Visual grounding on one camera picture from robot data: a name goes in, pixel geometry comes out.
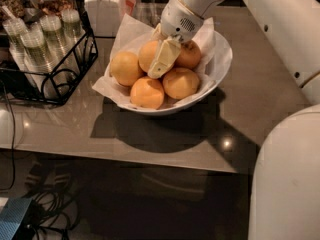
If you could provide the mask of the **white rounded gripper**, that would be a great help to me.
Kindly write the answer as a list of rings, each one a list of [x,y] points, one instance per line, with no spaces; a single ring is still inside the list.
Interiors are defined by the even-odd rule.
[[[204,19],[190,10],[181,0],[169,0],[162,11],[160,23],[152,32],[152,39],[160,41],[148,70],[150,78],[158,79],[173,67],[181,52],[180,43],[191,40],[203,22]]]

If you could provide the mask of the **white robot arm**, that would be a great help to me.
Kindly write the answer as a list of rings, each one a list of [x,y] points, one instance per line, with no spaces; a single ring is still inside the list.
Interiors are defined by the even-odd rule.
[[[163,42],[151,76],[163,75],[173,49],[191,40],[207,11],[225,0],[169,0],[156,35]],[[253,171],[248,240],[320,240],[320,7],[317,0],[242,0],[285,68],[261,85],[280,104],[307,107],[265,138]]]

